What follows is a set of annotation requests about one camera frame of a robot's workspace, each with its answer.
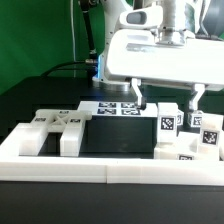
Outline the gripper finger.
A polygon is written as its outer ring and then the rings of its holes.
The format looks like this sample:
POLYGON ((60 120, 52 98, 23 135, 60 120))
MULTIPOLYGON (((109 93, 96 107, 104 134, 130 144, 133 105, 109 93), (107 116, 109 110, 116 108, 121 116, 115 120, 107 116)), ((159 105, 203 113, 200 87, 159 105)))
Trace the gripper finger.
POLYGON ((137 78, 131 79, 131 91, 133 92, 133 94, 136 97, 135 106, 137 109, 145 110, 146 109, 146 100, 140 91, 140 86, 141 86, 140 79, 137 79, 137 78))
POLYGON ((191 88, 191 98, 189 100, 189 110, 197 111, 198 110, 198 102, 201 99, 202 95, 205 92, 204 84, 194 84, 191 88))

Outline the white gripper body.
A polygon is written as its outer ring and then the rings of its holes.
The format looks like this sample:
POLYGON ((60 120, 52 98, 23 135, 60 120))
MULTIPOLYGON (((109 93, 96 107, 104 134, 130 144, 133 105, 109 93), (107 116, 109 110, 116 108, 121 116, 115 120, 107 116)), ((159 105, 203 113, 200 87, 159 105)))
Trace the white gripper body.
POLYGON ((219 91, 224 88, 224 42, 188 39, 184 46, 160 45, 149 31, 119 30, 109 46, 105 76, 174 88, 204 84, 219 91))

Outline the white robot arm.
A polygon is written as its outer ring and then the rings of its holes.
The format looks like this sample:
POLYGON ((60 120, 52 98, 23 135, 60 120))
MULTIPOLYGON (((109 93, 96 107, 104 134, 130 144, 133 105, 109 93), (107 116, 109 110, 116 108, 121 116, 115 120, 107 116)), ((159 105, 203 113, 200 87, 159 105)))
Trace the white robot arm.
POLYGON ((105 16, 105 48, 98 80, 128 83, 136 107, 146 101, 142 84, 190 89, 189 108, 206 90, 224 89, 224 0, 79 0, 84 14, 100 4, 105 16))

